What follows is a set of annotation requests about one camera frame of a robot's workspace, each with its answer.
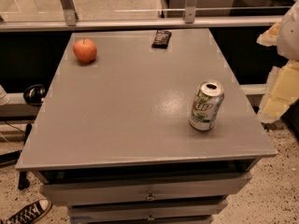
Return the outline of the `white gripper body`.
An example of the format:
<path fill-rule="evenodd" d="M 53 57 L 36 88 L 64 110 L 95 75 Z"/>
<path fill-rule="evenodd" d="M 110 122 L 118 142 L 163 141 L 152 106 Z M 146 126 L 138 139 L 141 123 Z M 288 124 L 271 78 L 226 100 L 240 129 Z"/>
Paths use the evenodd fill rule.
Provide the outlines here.
<path fill-rule="evenodd" d="M 277 49 L 280 56 L 299 61 L 299 0 L 282 18 L 278 29 Z"/>

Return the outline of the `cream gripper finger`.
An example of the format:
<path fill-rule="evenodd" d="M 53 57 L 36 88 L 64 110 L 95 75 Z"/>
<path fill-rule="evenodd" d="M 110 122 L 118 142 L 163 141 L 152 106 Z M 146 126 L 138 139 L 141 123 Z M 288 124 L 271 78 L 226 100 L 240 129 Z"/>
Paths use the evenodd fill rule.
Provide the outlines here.
<path fill-rule="evenodd" d="M 279 68 L 274 66 L 266 82 L 257 115 L 261 123 L 273 123 L 299 100 L 299 62 L 288 61 Z"/>
<path fill-rule="evenodd" d="M 280 24 L 280 21 L 276 22 L 268 30 L 259 35 L 259 37 L 257 38 L 257 43 L 266 47 L 275 46 L 278 40 L 278 31 Z"/>

